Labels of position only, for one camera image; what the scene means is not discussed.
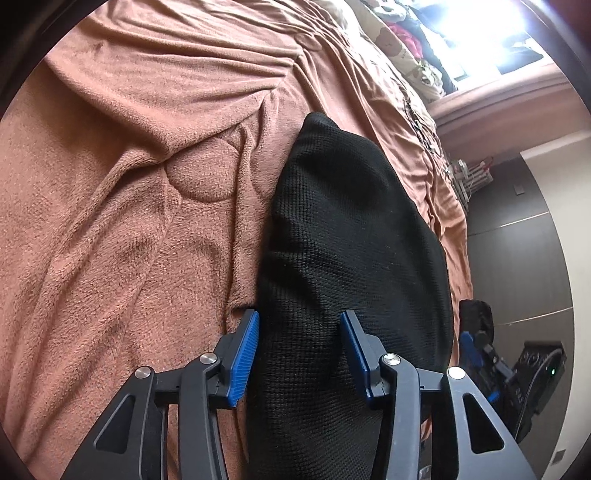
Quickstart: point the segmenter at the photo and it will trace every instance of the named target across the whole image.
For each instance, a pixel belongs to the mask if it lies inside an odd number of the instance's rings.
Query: silver rivet
[[[466,376],[466,372],[464,372],[464,370],[461,369],[460,367],[450,367],[447,370],[447,373],[454,380],[461,380],[462,378],[464,378]]]
[[[382,359],[384,360],[385,364],[391,365],[392,367],[400,364],[400,357],[395,353],[386,353]]]
[[[135,371],[135,378],[148,378],[151,375],[152,371],[149,367],[139,367]]]
[[[204,353],[199,357],[199,361],[204,365],[214,364],[217,362],[217,355],[215,353]]]

